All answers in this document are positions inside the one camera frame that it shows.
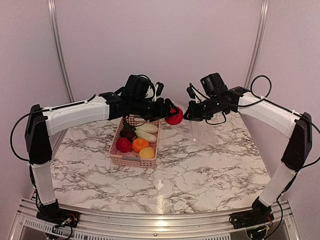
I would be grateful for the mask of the red pepper front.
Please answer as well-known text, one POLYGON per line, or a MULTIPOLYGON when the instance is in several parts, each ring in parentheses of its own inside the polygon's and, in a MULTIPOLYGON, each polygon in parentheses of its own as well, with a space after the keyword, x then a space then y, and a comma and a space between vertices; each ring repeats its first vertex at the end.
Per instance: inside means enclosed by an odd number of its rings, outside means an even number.
POLYGON ((166 117, 164 119, 167 124, 169 124, 169 125, 179 125, 183 121, 183 119, 184 119, 183 111, 178 106, 177 106, 177 109, 178 109, 178 113, 177 114, 175 114, 173 116, 170 116, 170 117, 166 117))

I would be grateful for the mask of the red pepper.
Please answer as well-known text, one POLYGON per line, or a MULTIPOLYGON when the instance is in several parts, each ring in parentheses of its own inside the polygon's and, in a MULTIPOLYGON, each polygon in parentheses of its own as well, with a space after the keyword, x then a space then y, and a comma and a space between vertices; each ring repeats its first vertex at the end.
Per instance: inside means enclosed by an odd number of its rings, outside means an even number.
POLYGON ((170 117, 166 117, 164 119, 167 124, 169 124, 169 125, 179 125, 183 121, 183 119, 184 119, 183 111, 178 106, 177 106, 177 109, 178 109, 178 113, 177 114, 175 114, 173 116, 170 116, 170 117))
POLYGON ((116 142, 116 148, 122 153, 128 153, 132 149, 132 143, 126 137, 121 137, 116 142))

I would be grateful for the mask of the clear zip top bag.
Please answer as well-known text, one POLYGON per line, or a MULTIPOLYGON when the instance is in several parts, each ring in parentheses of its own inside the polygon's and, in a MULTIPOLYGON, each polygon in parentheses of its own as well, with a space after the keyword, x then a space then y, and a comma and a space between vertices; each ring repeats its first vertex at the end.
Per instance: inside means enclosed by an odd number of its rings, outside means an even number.
POLYGON ((213 126, 205 121, 191 121, 184 119, 182 121, 188 130, 185 130, 185 136, 195 144, 202 147, 215 147, 218 144, 218 136, 213 126))

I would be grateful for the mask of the dark purple pepper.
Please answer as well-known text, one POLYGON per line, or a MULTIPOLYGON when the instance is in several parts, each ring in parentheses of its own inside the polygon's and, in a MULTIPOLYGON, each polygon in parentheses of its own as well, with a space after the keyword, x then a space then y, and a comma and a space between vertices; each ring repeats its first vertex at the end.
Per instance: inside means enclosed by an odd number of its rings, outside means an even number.
POLYGON ((135 131, 130 127, 124 127, 120 131, 120 136, 122 138, 127 138, 130 142, 133 142, 137 138, 135 131))

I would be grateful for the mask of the yellow pepper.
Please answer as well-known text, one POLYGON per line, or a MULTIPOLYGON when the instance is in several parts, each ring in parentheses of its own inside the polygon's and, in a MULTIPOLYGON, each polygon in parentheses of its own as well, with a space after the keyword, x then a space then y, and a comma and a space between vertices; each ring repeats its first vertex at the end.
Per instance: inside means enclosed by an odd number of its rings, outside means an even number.
POLYGON ((143 159, 153 159, 155 158, 155 151, 152 147, 145 147, 140 150, 139 156, 143 159))

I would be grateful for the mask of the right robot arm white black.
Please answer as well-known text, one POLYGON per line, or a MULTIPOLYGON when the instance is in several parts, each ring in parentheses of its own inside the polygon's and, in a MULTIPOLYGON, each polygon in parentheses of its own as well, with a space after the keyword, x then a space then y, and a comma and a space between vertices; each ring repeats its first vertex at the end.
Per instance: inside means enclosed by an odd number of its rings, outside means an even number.
POLYGON ((186 120, 207 121, 216 113, 235 112, 241 116, 255 118, 288 138, 280 166, 247 214, 247 219, 252 224, 260 223, 267 216, 267 209, 288 189, 296 174, 304 167, 312 149, 311 116, 308 113, 299 114, 285 110, 240 86, 232 89, 223 86, 218 90, 212 90, 209 98, 203 101, 197 99, 199 92, 192 86, 187 88, 187 92, 191 101, 184 114, 186 120))

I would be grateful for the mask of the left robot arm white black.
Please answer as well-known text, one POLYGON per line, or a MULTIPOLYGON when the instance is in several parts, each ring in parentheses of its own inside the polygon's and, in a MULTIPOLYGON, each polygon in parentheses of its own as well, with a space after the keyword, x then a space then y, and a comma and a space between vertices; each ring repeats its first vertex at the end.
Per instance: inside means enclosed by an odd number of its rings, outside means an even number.
POLYGON ((89 100, 66 105, 42 108, 34 105, 30 109, 24 134, 26 149, 31 164, 39 199, 45 206, 44 215, 53 223, 63 219, 63 211, 57 201, 50 164, 53 157, 50 136, 58 132, 96 121, 110 121, 129 115, 153 122, 174 116, 178 108, 168 98, 133 98, 119 96, 113 92, 101 93, 89 100))

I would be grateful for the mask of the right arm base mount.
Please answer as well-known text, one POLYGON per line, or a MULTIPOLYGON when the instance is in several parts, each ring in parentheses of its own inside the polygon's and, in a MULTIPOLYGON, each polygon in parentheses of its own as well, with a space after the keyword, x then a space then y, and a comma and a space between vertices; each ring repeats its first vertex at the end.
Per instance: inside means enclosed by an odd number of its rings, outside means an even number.
POLYGON ((265 206, 259 198, 257 198, 251 210, 234 212, 229 217, 229 222, 234 229, 252 227, 259 224, 271 223, 274 220, 272 208, 265 206))

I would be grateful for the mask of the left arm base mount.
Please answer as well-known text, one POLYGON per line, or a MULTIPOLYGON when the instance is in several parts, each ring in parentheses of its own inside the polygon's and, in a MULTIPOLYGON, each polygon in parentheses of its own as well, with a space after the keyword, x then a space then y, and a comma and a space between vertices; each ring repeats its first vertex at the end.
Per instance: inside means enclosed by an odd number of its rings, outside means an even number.
POLYGON ((76 228, 78 225, 80 213, 78 211, 60 208, 57 200, 55 200, 54 203, 48 205, 38 203, 37 210, 38 212, 36 217, 40 220, 50 222, 62 227, 63 222, 65 222, 67 219, 71 219, 68 224, 72 228, 76 228))

